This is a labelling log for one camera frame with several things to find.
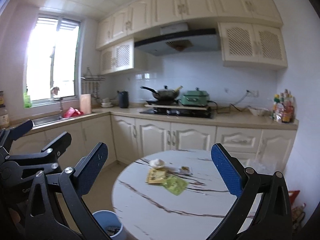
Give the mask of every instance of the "blue gripper pad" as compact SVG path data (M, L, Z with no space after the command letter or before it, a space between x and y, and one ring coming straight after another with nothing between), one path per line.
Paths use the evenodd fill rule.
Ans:
M83 157L75 166L73 184L79 197L89 193L107 158L107 145L98 143L89 155Z
M223 148L221 144L215 144L212 146L211 159L214 165L216 166L217 170L219 171L230 194L235 195L239 198L242 195L242 191L243 191L242 178L239 175L239 173L236 171L236 169L233 167L230 160L223 153L221 148Z

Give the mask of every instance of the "sink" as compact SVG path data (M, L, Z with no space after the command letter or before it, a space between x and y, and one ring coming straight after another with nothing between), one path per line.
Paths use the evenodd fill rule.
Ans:
M42 124L57 122L57 121L60 121L63 119L64 118L60 114L56 114L56 115L52 115L52 116L48 116L48 117L34 119L32 121L33 121L33 127L35 127L35 126L42 125Z

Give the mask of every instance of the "wall outlet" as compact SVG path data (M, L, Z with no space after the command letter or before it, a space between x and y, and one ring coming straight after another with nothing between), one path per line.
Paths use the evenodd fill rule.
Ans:
M252 97L252 98L258 98L259 97L259 91L258 90L248 90L248 95L247 97Z

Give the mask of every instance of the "black kettle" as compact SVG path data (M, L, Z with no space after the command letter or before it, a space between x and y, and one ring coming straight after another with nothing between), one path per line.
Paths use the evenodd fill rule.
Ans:
M129 94L127 91L117 91L118 92L118 100L120 108L128 108L129 107Z

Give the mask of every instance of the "green packet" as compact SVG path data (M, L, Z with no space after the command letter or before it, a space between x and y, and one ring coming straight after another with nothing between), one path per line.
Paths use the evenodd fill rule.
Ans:
M171 175L165 179L165 181L162 183L162 186L164 186L172 194L179 196L188 184L189 182L185 181L184 179Z

